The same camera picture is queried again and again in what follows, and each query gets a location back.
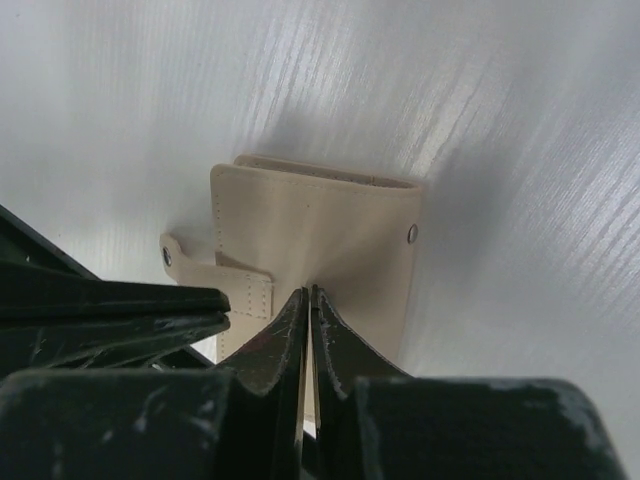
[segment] stitching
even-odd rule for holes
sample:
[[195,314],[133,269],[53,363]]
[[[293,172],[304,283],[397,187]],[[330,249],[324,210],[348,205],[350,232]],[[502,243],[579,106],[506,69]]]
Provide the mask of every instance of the stitching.
[[218,251],[222,251],[222,222],[220,221],[220,197],[218,194],[213,195],[214,203],[216,205],[216,229],[218,231]]
[[332,191],[332,192],[337,192],[337,193],[344,193],[346,195],[357,195],[357,196],[362,196],[362,197],[377,197],[377,198],[393,198],[396,200],[404,200],[409,201],[409,200],[414,200],[416,197],[419,197],[419,191],[416,193],[413,193],[410,196],[404,196],[404,195],[383,195],[381,193],[360,193],[360,192],[348,192],[344,189],[341,188],[331,188],[331,187],[322,187],[319,185],[309,185],[307,183],[299,183],[299,182],[291,182],[289,180],[281,180],[281,179],[277,179],[277,178],[265,178],[265,177],[259,177],[256,175],[250,175],[249,172],[219,172],[216,173],[216,177],[221,177],[222,175],[231,175],[231,176],[235,176],[235,177],[240,177],[240,178],[245,178],[245,179],[251,179],[251,180],[258,180],[258,181],[263,181],[263,182],[274,182],[274,183],[286,183],[289,185],[295,185],[298,187],[302,187],[302,188],[315,188],[318,190],[327,190],[327,191]]
[[215,272],[212,274],[213,276],[216,277],[231,277],[231,278],[240,278],[240,279],[247,279],[249,282],[254,282],[254,283],[263,283],[263,284],[267,284],[270,285],[272,282],[270,280],[258,280],[256,278],[253,278],[251,275],[244,275],[242,273],[219,273],[219,272]]
[[324,179],[327,179],[327,180],[338,180],[338,181],[341,181],[341,182],[355,183],[356,185],[366,185],[368,187],[403,188],[403,189],[411,189],[411,188],[413,188],[413,185],[409,184],[408,182],[403,182],[402,180],[393,180],[393,179],[384,178],[384,177],[383,178],[378,178],[378,179],[383,181],[383,182],[386,181],[388,183],[394,183],[396,185],[381,185],[380,183],[376,183],[376,176],[375,175],[364,175],[364,176],[368,176],[369,178],[371,178],[371,181],[368,182],[368,181],[366,181],[364,179],[358,180],[356,178],[349,178],[347,176],[340,177],[337,173],[332,175],[330,173],[321,173],[321,172],[304,172],[304,171],[296,171],[296,170],[285,170],[284,168],[276,168],[276,167],[273,167],[273,166],[260,168],[260,167],[262,167],[262,165],[260,163],[258,163],[258,162],[253,162],[253,161],[240,162],[240,163],[236,163],[236,165],[238,165],[240,167],[257,168],[257,169],[266,170],[266,171],[270,171],[270,172],[282,172],[282,173],[289,173],[289,174],[292,174],[292,175],[303,175],[303,176],[309,176],[309,177],[324,178]]
[[249,313],[251,313],[251,282],[247,286],[247,303],[249,304]]
[[247,317],[252,317],[252,318],[263,318],[263,319],[267,318],[266,315],[253,315],[253,314],[248,313],[248,312],[243,312],[243,311],[240,311],[240,310],[233,310],[233,309],[231,310],[231,313],[237,313],[238,315],[246,315]]
[[262,315],[267,316],[267,287],[262,286]]

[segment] beige leather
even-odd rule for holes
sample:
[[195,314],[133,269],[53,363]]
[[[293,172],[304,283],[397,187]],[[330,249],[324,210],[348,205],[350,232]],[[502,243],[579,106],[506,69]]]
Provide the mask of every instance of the beige leather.
[[[161,246],[172,257],[167,273],[178,283],[229,295],[231,328],[218,336],[217,361],[264,328],[294,289],[313,284],[327,291],[356,333],[396,360],[420,185],[243,155],[212,169],[211,192],[217,264],[192,262],[167,235]],[[312,383],[308,420],[314,419]]]

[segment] white textured backdrop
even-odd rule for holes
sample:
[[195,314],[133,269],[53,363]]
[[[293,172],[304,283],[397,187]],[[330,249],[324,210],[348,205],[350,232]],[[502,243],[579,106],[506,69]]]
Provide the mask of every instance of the white textured backdrop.
[[405,366],[570,379],[640,477],[640,3],[2,0],[0,203],[166,281],[241,152],[430,184]]

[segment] metal snap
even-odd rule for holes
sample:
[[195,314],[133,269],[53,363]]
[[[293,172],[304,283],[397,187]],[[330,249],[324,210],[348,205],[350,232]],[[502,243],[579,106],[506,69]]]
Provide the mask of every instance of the metal snap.
[[162,259],[164,260],[164,264],[167,267],[171,266],[171,254],[169,253],[169,249],[167,247],[162,248]]
[[409,234],[407,235],[407,242],[409,242],[409,245],[411,245],[413,242],[416,241],[417,238],[418,238],[418,226],[414,223],[413,225],[411,225],[411,228],[409,229]]

